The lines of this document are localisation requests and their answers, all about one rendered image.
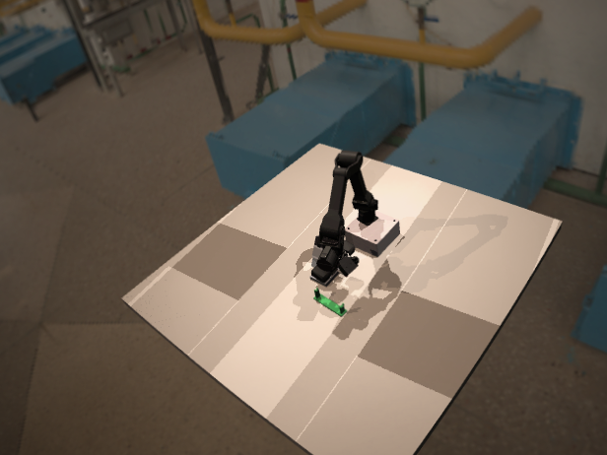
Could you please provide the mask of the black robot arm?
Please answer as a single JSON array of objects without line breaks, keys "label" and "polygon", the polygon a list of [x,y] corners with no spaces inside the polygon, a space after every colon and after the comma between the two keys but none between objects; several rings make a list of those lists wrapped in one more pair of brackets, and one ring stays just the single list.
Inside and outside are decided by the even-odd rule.
[{"label": "black robot arm", "polygon": [[[338,259],[344,247],[345,220],[342,213],[348,179],[350,178],[355,193],[353,207],[359,210],[357,220],[367,227],[379,219],[375,212],[378,210],[378,202],[366,187],[361,170],[363,165],[361,153],[342,151],[334,161],[329,208],[319,228],[318,245],[322,245],[323,249],[316,265],[326,272],[332,271],[333,267],[338,268],[347,277],[359,267],[360,263],[358,256],[348,257],[348,252]],[[323,239],[323,236],[327,239]]]}]

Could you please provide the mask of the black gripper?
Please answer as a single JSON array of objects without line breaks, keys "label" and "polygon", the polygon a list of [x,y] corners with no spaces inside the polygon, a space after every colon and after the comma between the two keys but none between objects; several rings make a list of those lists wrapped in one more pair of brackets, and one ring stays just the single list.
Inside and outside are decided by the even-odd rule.
[{"label": "black gripper", "polygon": [[[345,252],[348,252],[349,256],[351,256],[355,252],[355,249],[356,248],[355,248],[355,246],[353,244],[351,244],[350,242],[344,240],[343,251],[339,254],[338,259],[342,258],[344,256]],[[311,270],[311,275],[313,277],[315,277],[316,279],[318,279],[319,281],[321,281],[324,284],[324,283],[326,283],[330,279],[331,275],[333,276],[337,271],[338,271],[338,268],[333,267],[332,271],[326,272],[326,271],[323,271],[323,270],[319,269],[317,267],[317,265],[316,265]]]}]

